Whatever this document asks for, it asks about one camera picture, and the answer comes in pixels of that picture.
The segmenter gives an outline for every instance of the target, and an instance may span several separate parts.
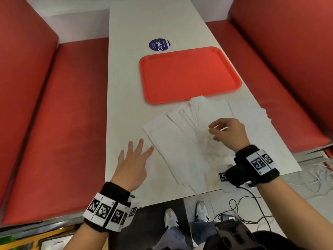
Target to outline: qr code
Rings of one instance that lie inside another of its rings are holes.
[[[266,153],[264,155],[262,155],[262,158],[264,158],[264,160],[267,162],[267,164],[273,163],[273,160],[271,159],[271,157]]]
[[[220,179],[221,179],[221,182],[227,182],[227,177],[225,176],[225,173],[219,173],[220,174]]]
[[[125,215],[124,215],[124,217],[123,217],[123,220],[122,220],[122,222],[120,223],[120,225],[123,225],[123,224],[125,223],[126,218],[127,218],[127,213],[125,213]]]
[[[99,207],[99,209],[96,212],[96,216],[102,218],[102,219],[106,219],[106,217],[108,216],[109,212],[111,210],[111,207],[102,203],[101,206]]]
[[[94,200],[90,203],[90,205],[88,207],[88,211],[94,213],[99,204],[100,204],[100,201],[98,201],[97,199],[94,198]]]
[[[254,166],[254,168],[257,171],[266,166],[266,164],[263,162],[261,158],[256,158],[255,160],[252,160],[251,164]]]
[[[115,213],[113,214],[113,217],[111,218],[111,221],[119,224],[123,217],[123,214],[124,214],[123,211],[116,210]]]
[[[137,207],[134,207],[134,208],[131,209],[131,212],[130,212],[130,214],[128,215],[129,217],[134,216],[135,211],[136,211],[136,208],[137,208]]]

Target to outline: blue jeans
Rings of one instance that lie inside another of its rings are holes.
[[[195,243],[200,245],[205,242],[209,236],[215,235],[215,223],[205,222],[199,220],[197,222],[191,223],[192,237]],[[187,246],[185,242],[185,236],[177,227],[172,227],[162,235],[160,241],[154,247],[154,250],[161,250],[163,248],[180,249],[180,250],[190,250],[191,248]]]

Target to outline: white sneaker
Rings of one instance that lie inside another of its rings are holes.
[[[171,227],[179,228],[177,216],[172,209],[168,209],[165,211],[164,224],[165,228],[167,229],[170,229]]]
[[[209,221],[206,204],[203,201],[197,202],[197,205],[195,206],[195,221],[198,220],[203,220],[205,222]]]

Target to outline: dark floor mat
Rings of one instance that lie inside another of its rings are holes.
[[[192,247],[193,243],[184,201],[183,199],[177,199],[138,209],[131,225],[124,228],[119,234],[115,249],[145,250],[156,245],[165,232],[164,213],[168,208],[174,210],[186,243]]]

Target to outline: red tray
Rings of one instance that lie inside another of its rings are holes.
[[[140,70],[144,96],[152,104],[230,92],[242,85],[216,47],[144,56]]]

